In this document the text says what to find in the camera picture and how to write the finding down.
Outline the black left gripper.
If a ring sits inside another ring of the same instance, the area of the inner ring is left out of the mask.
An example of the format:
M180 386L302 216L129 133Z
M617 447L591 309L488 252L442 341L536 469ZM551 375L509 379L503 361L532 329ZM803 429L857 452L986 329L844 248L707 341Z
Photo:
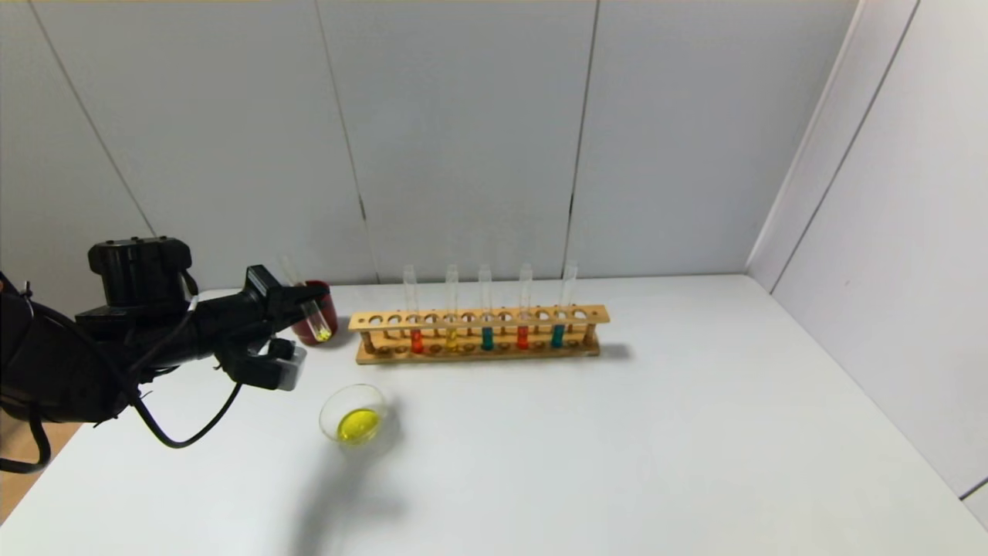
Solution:
M283 287L264 266L250 266L242 289L198 303L191 315L191 348L257 351L289 324L315 319L329 292L326 284Z

